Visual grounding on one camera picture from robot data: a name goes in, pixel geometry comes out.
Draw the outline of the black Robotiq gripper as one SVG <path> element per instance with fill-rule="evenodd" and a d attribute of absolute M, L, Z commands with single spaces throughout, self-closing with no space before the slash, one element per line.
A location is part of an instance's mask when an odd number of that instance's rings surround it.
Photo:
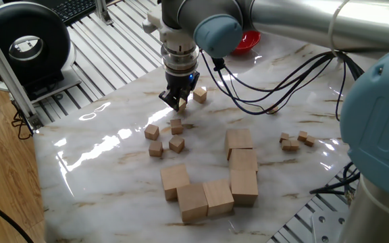
<path fill-rule="evenodd" d="M 197 81 L 200 77 L 198 71 L 185 76 L 175 76 L 166 73 L 167 90 L 159 94 L 159 98 L 164 101 L 174 111 L 179 111 L 180 98 L 185 99 L 186 102 L 193 99 L 193 92 L 197 86 Z"/>

